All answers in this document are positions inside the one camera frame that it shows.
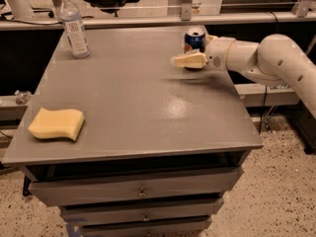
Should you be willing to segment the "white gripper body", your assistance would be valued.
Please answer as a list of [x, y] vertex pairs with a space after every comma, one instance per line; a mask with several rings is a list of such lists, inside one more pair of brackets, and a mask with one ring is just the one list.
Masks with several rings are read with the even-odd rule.
[[205, 43], [204, 53], [208, 59], [207, 65], [211, 69], [226, 71], [228, 50], [235, 38], [218, 37]]

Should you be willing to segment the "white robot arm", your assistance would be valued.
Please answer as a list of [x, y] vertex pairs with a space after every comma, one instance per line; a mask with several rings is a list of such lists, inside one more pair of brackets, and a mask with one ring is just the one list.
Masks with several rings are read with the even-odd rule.
[[204, 52], [198, 49], [173, 56], [175, 67], [235, 71], [266, 86], [289, 85], [316, 118], [316, 66], [295, 41], [274, 34], [261, 42], [207, 36]]

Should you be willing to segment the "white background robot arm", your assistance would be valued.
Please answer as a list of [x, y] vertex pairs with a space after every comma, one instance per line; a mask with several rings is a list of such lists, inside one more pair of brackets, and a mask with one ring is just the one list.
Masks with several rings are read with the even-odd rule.
[[31, 20], [35, 17], [29, 0], [6, 0], [15, 20]]

